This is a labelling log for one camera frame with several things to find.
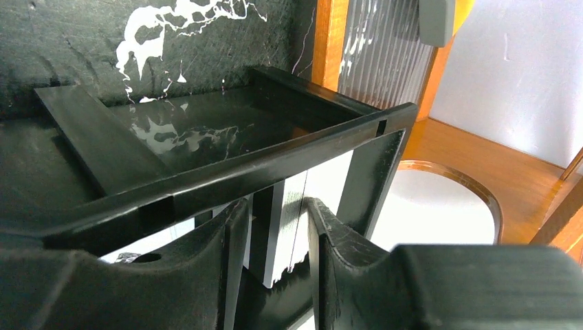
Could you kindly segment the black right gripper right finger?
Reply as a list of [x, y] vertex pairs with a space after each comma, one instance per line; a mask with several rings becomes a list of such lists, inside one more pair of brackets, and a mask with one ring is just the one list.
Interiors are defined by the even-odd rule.
[[317, 329], [581, 329], [582, 269], [544, 245], [386, 251], [306, 200]]

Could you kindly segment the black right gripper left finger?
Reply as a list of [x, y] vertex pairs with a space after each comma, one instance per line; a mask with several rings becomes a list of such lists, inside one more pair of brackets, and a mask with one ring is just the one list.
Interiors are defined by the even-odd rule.
[[1, 251], [2, 329], [231, 329], [250, 206], [216, 217], [132, 263], [79, 250]]

